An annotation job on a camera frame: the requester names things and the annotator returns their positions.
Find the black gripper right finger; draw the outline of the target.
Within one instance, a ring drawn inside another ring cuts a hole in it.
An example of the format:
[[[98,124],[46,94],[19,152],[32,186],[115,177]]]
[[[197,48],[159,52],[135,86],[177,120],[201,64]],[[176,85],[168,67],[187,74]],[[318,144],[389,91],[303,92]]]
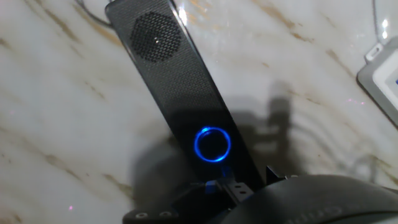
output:
[[[297,175],[284,175],[275,171],[271,166],[266,167],[266,184],[274,184],[283,180],[297,177]]]

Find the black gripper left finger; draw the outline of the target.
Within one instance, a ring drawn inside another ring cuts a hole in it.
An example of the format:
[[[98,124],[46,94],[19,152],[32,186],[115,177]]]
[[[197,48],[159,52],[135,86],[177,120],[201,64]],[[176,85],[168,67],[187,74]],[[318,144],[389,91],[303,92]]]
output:
[[[221,223],[253,191],[233,179],[185,184],[123,217],[123,224]]]

